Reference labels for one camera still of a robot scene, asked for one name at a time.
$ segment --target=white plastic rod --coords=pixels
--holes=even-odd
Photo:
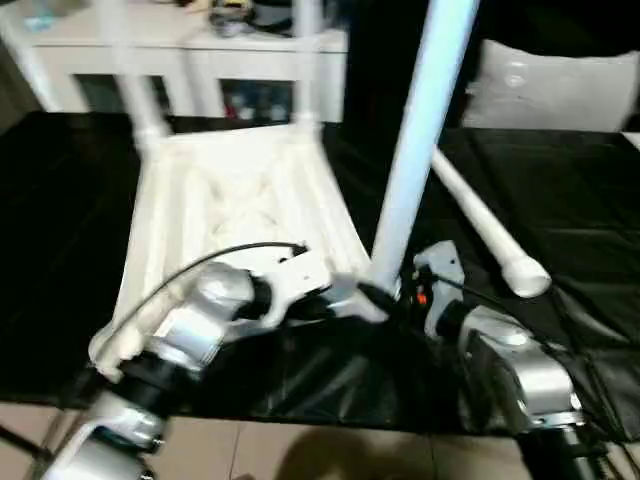
[[[295,0],[294,31],[297,45],[297,78],[294,85],[295,121],[303,128],[314,127],[314,78],[317,74],[319,0]]]
[[[393,290],[479,0],[431,0],[373,247],[371,281]]]
[[[111,46],[117,81],[133,120],[134,138],[143,148],[165,136],[165,124],[151,93],[149,79],[143,77],[133,55],[131,26],[124,0],[93,0],[103,38]]]
[[[502,276],[511,290],[524,298],[543,293],[551,284],[551,277],[542,265],[525,253],[437,148],[433,153],[432,164],[440,181],[447,187],[482,241],[496,257],[502,267]]]
[[[32,35],[24,24],[18,2],[0,6],[0,40],[4,41],[14,62],[47,112],[62,111],[51,86],[49,75],[36,49],[31,45]]]

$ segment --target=white pillow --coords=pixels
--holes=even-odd
[[[620,130],[635,104],[640,55],[531,55],[485,40],[463,124],[478,128]]]

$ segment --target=black table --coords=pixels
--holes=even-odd
[[[177,132],[247,126],[171,122]],[[370,249],[390,158],[349,143],[339,126],[327,126],[323,140]],[[640,153],[619,135],[576,132],[451,130],[441,148],[554,286],[533,300],[514,298],[434,175],[409,251],[455,240],[469,285],[499,296],[537,335],[566,347],[558,356],[606,429],[579,339],[623,435],[640,438]],[[126,117],[42,113],[0,137],[0,158],[0,400],[49,404],[112,315],[139,159]],[[459,431],[455,393],[451,375],[398,322],[325,323],[225,349],[185,413]]]

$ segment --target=black cable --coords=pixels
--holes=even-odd
[[[19,435],[9,430],[8,428],[3,427],[2,425],[0,425],[0,440],[4,440],[8,444],[19,450],[22,450],[25,453],[28,453],[32,457],[43,455],[47,458],[51,458],[50,451],[47,450],[45,452],[41,452],[40,447],[37,444],[29,440],[28,438]]]
[[[494,305],[498,308],[500,308],[502,311],[504,311],[505,313],[511,315],[514,319],[518,318],[518,315],[514,314],[513,312],[510,311],[510,309],[504,304],[504,302],[502,302],[500,299],[493,297],[491,295],[488,295],[484,292],[481,292],[479,290],[476,290],[472,287],[468,287],[462,283],[456,282],[455,280],[451,280],[450,278],[447,277],[443,277],[442,275],[439,275],[437,273],[433,273],[431,272],[431,275],[438,281],[441,281],[442,283],[446,283],[447,285],[450,285],[454,288],[459,289],[462,292],[468,293],[470,295],[473,295],[481,300],[484,300],[487,303],[490,303],[491,305]],[[518,326],[520,327],[521,325],[518,324],[517,322],[511,322],[514,326]],[[535,340],[537,340],[538,342],[540,342],[545,348],[547,348],[548,350],[555,350],[553,348],[553,346],[544,338],[541,338],[537,335],[535,335],[533,332],[531,332],[532,335],[534,336]],[[571,334],[569,334],[570,337],[572,337],[572,340],[574,343],[580,343],[577,342],[577,336],[573,334],[574,332],[571,332]],[[627,446],[620,440],[621,438],[624,438],[624,434],[621,434],[620,431],[616,431],[616,430],[622,430],[622,426],[620,425],[619,420],[616,418],[616,416],[609,411],[609,409],[611,408],[611,398],[609,395],[609,391],[606,388],[605,384],[604,384],[604,379],[602,378],[602,375],[600,374],[599,370],[597,369],[595,363],[593,362],[593,359],[591,358],[591,356],[588,354],[588,352],[584,352],[581,351],[580,352],[584,358],[587,360],[587,368],[586,368],[586,372],[587,372],[587,376],[589,377],[589,383],[591,384],[592,388],[594,389],[594,392],[596,394],[596,396],[598,397],[598,400],[600,401],[600,404],[602,405],[602,408],[604,409],[603,413],[605,418],[607,419],[607,422],[610,424],[611,426],[611,430],[609,432],[609,434],[611,435],[611,437],[613,438],[613,443],[615,443],[624,453],[625,458],[627,460],[627,463],[629,464],[629,466],[631,467],[631,470],[633,471],[634,477],[636,478],[636,480],[640,480],[640,466],[638,465],[637,461],[635,460],[635,458],[633,457],[633,455],[631,454],[631,452],[629,451],[629,449],[627,448]],[[608,458],[608,456],[606,457],[608,460],[608,465],[610,468],[614,469],[614,475],[616,475],[616,477],[622,477],[620,472],[616,469],[615,465],[613,465],[613,463],[610,461],[610,459]]]
[[[618,469],[618,467],[616,467],[615,463],[613,463],[613,460],[609,458],[609,455],[605,455],[603,457],[603,460],[605,465],[607,466],[607,469],[613,474],[615,480],[625,480],[624,475],[620,473],[620,470]]]
[[[199,265],[202,265],[203,263],[206,263],[210,260],[221,257],[223,255],[228,255],[230,253],[240,252],[243,250],[252,250],[255,248],[270,248],[270,247],[290,248],[293,250],[294,255],[305,252],[307,250],[307,248],[302,245],[298,245],[296,243],[290,243],[290,242],[256,242],[256,243],[248,243],[248,244],[236,245],[233,247],[225,248],[217,252],[207,254],[203,257],[198,258],[197,260],[194,260],[193,262],[189,263],[185,267],[182,267],[181,269],[177,270],[173,274],[169,275],[160,285],[158,285],[155,289],[153,289],[151,293],[149,293],[146,297],[140,300],[140,302],[138,302],[136,306],[127,315],[125,315],[125,317],[120,322],[116,323],[115,329],[113,330],[111,335],[105,340],[102,347],[100,347],[100,350],[96,355],[95,363],[96,364],[99,363],[99,361],[104,356],[104,353],[111,346],[111,343],[114,341],[114,339],[120,334],[123,328],[126,325],[128,325],[129,322],[136,317],[136,315],[140,312],[140,310],[142,310],[158,293],[160,293],[170,283],[174,282],[182,275],[188,273],[189,271],[193,270],[195,267]],[[45,434],[44,439],[40,444],[40,451],[36,455],[31,465],[31,478],[33,480],[39,478],[40,472],[42,471],[42,467],[45,464],[44,452],[50,451],[51,444],[54,438],[56,437],[60,429],[60,425],[62,424],[62,421],[64,420],[64,417],[66,415],[66,412],[65,412],[66,409],[74,399],[78,398],[82,394],[86,386],[89,384],[89,382],[94,378],[96,374],[97,372],[93,367],[93,363],[89,361],[87,364],[85,364],[85,366],[78,373],[78,375],[74,377],[75,380],[69,385],[69,387],[66,389],[66,392],[60,396],[60,400],[57,405],[58,413],[49,423],[49,427],[47,428],[47,433]]]

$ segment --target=white rod end cap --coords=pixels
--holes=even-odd
[[[533,298],[544,293],[551,285],[551,276],[531,257],[519,257],[502,268],[502,276],[522,298]]]

